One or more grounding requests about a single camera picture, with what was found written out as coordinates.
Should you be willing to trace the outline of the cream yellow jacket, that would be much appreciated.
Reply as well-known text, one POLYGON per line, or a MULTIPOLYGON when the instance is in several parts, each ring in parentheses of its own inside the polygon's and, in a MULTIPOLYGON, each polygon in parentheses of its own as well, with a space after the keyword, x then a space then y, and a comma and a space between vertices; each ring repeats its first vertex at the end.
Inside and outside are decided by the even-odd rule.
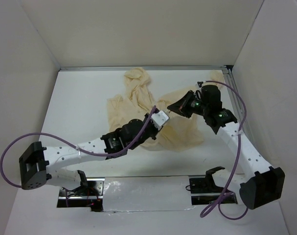
POLYGON ((124 73, 125 94, 117 94, 107 100, 109 130, 114 131, 132 119, 143 118, 156 106, 166 111, 170 120, 158 133, 156 140, 148 139, 142 147, 151 150, 161 145, 167 150, 181 152, 201 145, 204 137, 197 127, 197 116, 185 118, 166 110, 167 106, 181 99, 189 90, 195 91, 196 87, 175 90, 171 85, 169 93, 155 100, 148 89, 150 82, 151 77, 143 68, 134 68, 124 73))

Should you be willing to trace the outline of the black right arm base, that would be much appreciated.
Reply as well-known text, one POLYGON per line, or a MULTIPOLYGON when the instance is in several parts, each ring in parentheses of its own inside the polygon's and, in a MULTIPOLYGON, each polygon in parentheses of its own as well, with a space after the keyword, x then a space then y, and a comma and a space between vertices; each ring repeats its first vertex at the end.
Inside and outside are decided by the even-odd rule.
POLYGON ((192 205, 209 205, 219 197, 225 185, 217 186, 214 183, 213 174, 221 173, 224 169, 224 167, 218 166, 207 170, 203 176, 189 178, 189 184, 185 189, 191 193, 192 205))

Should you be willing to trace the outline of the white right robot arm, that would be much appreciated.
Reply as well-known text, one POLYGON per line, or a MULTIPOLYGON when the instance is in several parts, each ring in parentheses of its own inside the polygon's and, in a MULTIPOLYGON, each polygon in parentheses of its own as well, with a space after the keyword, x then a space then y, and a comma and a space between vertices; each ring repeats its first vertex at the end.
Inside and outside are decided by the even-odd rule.
POLYGON ((221 92, 215 85, 198 83, 196 91, 188 91, 180 100, 167 109, 185 118, 193 114, 204 118, 205 123, 224 141, 235 154, 234 168, 239 165, 244 176, 224 167, 215 167, 206 172, 207 190, 222 194, 232 192, 239 204, 254 210, 281 197, 285 173, 280 167, 274 168, 256 150, 242 131, 234 114, 223 108, 221 92))

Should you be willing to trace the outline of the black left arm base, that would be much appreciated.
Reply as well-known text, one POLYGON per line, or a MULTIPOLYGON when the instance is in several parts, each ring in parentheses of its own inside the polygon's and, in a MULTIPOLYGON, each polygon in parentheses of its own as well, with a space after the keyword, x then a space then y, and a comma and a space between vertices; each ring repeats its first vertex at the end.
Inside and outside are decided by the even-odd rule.
POLYGON ((103 211, 104 178, 87 178, 81 170, 66 181, 58 195, 57 208, 89 208, 92 212, 103 211))

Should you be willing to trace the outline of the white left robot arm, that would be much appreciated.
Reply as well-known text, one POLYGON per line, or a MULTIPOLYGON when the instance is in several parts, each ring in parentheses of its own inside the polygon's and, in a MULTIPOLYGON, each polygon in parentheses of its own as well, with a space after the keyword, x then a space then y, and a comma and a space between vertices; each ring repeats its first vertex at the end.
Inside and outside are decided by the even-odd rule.
POLYGON ((19 158, 22 189, 49 184, 83 195, 88 191, 85 173, 67 170, 67 166, 122 157, 147 139, 155 140, 168 121, 164 111, 156 111, 146 114, 144 120, 133 119, 113 132, 81 144, 44 147, 40 141, 34 142, 19 158))

